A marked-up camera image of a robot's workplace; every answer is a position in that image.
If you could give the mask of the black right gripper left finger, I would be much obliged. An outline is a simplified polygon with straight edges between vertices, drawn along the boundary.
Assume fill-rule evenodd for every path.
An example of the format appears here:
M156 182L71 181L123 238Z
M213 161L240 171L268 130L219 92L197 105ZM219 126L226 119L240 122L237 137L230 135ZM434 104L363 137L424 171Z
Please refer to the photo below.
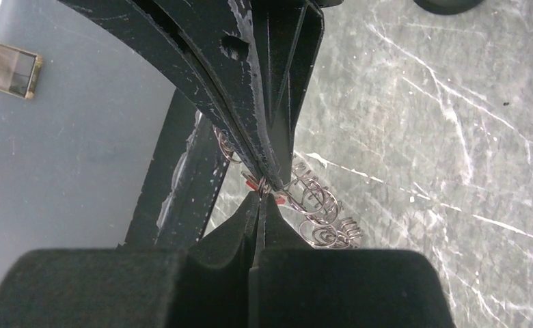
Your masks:
M39 249L0 285L0 327L257 327L260 196L188 249Z

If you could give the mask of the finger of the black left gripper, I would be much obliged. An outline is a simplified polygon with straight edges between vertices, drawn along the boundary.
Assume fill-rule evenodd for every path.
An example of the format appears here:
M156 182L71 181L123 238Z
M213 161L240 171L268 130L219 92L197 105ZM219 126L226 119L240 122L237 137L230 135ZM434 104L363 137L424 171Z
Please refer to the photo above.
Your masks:
M315 1L231 1L243 42L242 85L231 92L230 134L253 173L290 181L295 129L325 31Z
M248 1L67 1L168 78L271 186L276 158Z

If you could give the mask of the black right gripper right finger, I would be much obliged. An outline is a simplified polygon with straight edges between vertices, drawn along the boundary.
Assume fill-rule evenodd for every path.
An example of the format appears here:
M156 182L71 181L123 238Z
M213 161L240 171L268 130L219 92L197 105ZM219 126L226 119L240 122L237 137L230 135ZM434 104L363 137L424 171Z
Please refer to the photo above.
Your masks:
M261 199L252 327L453 327L428 259L406 249L314 249Z

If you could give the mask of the metal disc with keyrings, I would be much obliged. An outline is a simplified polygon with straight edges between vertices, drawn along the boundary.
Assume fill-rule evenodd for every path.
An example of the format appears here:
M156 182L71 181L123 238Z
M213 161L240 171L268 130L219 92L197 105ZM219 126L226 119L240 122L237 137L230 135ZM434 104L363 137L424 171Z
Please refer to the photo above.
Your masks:
M311 167L293 155L291 179L273 191L286 198L282 206L293 210L295 231L311 246L320 249L357 249L363 235L359 224L344 213L344 207L329 187L319 182Z

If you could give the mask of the red tag key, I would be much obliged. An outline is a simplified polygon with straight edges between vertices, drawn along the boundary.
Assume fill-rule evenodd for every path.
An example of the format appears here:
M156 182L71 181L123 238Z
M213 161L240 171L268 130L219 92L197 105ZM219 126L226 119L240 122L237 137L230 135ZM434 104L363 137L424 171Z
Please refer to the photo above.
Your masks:
M257 191L260 196L271 194L274 196L277 205L286 203L286 198L281 193L273 191L265 177L256 178L250 172L246 171L242 171L241 174L246 180L246 185L253 191Z

